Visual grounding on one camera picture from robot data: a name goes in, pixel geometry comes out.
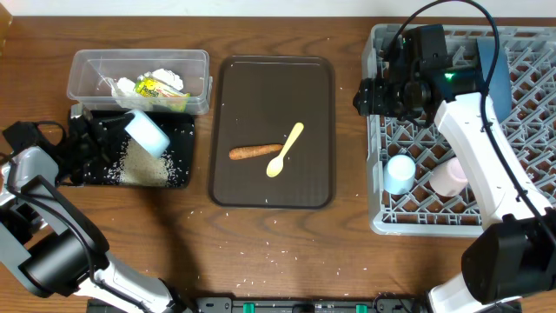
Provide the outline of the white paper napkin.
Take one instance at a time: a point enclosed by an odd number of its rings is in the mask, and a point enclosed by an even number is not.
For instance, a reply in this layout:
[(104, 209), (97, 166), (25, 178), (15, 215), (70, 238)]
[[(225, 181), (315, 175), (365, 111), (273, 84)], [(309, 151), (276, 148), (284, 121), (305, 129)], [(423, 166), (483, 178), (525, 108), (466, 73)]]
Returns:
[[(149, 71), (141, 74), (140, 76), (153, 77), (163, 83), (166, 83), (173, 88), (179, 90), (182, 93), (188, 93), (184, 91), (183, 80), (179, 75), (171, 70), (158, 69), (154, 71)], [(149, 99), (142, 97), (134, 92), (134, 87), (136, 81), (130, 80), (127, 77), (121, 77), (117, 81), (112, 78), (107, 79), (107, 83), (111, 88), (112, 97), (116, 98), (116, 102), (123, 108), (129, 109), (139, 109), (139, 110), (154, 110), (155, 108), (162, 108), (163, 110), (169, 110), (161, 105), (152, 104)]]

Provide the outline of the light blue bowl with rice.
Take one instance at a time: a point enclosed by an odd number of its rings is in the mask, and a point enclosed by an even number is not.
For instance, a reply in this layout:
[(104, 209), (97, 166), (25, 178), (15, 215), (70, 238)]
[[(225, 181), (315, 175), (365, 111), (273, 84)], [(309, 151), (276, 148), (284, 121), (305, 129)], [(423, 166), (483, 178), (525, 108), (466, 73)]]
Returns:
[(152, 157), (160, 158), (169, 147), (169, 137), (142, 110), (130, 110), (124, 116), (130, 117), (125, 131)]

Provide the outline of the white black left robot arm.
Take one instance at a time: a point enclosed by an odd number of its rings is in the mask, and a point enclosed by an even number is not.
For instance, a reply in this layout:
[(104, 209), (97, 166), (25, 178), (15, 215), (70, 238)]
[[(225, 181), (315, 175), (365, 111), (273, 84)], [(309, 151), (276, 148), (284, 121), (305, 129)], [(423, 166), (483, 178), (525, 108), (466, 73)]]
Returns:
[(57, 189), (75, 182), (90, 163), (111, 164), (128, 135), (153, 157), (168, 136), (140, 110), (94, 118), (73, 107), (58, 143), (42, 122), (15, 122), (2, 134), (12, 148), (1, 156), (1, 262), (30, 293), (48, 298), (86, 296), (103, 310), (196, 312), (160, 278), (145, 276), (115, 258), (103, 233)]

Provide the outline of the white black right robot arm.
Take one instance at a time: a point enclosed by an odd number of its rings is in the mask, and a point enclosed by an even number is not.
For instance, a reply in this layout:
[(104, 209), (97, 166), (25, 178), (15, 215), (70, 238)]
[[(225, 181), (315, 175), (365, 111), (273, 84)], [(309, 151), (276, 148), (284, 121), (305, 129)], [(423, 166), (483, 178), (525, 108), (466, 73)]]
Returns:
[(503, 134), (489, 95), (492, 70), (455, 68), (439, 24), (400, 26), (382, 53), (387, 77), (361, 80), (353, 105), (435, 126), (457, 156), (479, 205), (483, 233), (461, 271), (428, 291), (422, 312), (512, 312), (555, 287), (555, 210)]

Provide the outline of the colourful snack wrapper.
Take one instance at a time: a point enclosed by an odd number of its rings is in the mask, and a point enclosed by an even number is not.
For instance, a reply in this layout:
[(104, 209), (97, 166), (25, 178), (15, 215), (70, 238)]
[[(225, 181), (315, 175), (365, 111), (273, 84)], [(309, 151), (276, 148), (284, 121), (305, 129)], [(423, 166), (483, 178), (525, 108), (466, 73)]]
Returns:
[(184, 112), (188, 103), (189, 93), (182, 93), (172, 86), (153, 77), (139, 76), (134, 92), (149, 99), (149, 102), (161, 105), (172, 111)]

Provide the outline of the dark blue plate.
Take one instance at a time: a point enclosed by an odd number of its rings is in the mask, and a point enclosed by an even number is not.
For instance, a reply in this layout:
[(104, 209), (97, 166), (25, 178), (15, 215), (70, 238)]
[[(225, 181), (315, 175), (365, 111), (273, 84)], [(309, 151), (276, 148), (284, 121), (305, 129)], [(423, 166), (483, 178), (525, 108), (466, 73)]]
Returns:
[[(494, 39), (491, 37), (477, 38), (477, 51), (484, 79), (487, 79), (488, 71), (494, 58)], [(512, 110), (512, 93), (510, 83), (510, 72), (505, 50), (500, 47), (496, 57), (496, 66), (490, 82), (489, 96), (493, 100), (493, 108), (499, 123), (503, 123)]]

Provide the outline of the orange brown food piece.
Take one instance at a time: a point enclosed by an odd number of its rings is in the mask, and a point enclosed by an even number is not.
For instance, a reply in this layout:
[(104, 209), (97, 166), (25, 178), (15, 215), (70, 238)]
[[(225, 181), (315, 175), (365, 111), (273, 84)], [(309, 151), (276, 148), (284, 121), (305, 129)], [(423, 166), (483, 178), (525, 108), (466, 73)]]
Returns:
[(265, 156), (271, 153), (281, 151), (282, 144), (265, 144), (256, 146), (244, 146), (233, 148), (228, 156), (231, 160), (242, 160), (252, 157)]

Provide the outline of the pink plastic cup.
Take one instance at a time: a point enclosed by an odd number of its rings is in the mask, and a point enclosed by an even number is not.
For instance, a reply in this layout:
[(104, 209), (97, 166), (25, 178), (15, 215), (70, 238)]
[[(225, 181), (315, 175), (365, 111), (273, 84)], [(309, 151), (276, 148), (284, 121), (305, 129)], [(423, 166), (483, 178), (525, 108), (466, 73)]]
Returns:
[(468, 180), (457, 157), (439, 164), (429, 179), (432, 189), (441, 196), (456, 196), (468, 185)]

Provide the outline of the light blue plastic cup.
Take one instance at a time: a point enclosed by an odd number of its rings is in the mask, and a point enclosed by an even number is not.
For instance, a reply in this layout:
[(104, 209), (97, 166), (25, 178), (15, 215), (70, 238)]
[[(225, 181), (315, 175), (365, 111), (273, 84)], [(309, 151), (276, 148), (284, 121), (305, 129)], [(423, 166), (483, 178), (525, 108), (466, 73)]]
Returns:
[(384, 168), (384, 190), (392, 195), (407, 194), (414, 185), (415, 173), (416, 164), (411, 157), (392, 156)]

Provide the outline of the yellow plastic spoon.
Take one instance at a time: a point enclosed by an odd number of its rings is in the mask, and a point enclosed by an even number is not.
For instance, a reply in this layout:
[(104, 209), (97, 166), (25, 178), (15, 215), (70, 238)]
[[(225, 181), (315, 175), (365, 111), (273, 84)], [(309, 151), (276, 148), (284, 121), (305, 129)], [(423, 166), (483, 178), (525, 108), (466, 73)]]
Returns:
[(268, 166), (266, 168), (266, 175), (268, 177), (276, 177), (281, 173), (281, 171), (283, 169), (285, 156), (287, 155), (287, 153), (291, 149), (291, 147), (294, 145), (295, 141), (300, 136), (300, 134), (303, 132), (303, 130), (304, 130), (304, 124), (303, 123), (296, 123), (294, 125), (294, 127), (290, 131), (290, 134), (288, 135), (288, 138), (287, 138), (286, 142), (284, 143), (279, 155), (276, 156), (275, 158), (273, 158), (268, 163)]

